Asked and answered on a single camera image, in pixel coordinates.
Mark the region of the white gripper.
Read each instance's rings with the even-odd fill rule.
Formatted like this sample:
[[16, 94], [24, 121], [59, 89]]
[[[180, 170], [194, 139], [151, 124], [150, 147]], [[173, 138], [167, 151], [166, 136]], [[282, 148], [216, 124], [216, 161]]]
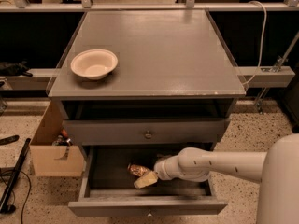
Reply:
[[166, 161], [172, 157], [172, 155], [157, 154], [157, 161], [154, 164], [154, 172], [149, 171], [139, 177], [135, 182], [134, 186], [137, 189], [150, 186], [158, 181], [158, 177], [163, 181], [172, 180], [173, 177], [166, 171]]

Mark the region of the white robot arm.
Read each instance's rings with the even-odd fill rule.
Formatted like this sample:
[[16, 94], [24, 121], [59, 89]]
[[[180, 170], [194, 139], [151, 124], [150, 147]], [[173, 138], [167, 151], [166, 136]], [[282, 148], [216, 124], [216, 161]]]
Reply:
[[218, 152], [187, 147], [175, 156], [163, 156], [154, 167], [130, 165], [142, 189], [159, 180], [179, 178], [202, 182], [217, 172], [258, 183], [256, 224], [299, 223], [299, 134], [276, 141], [266, 152]]

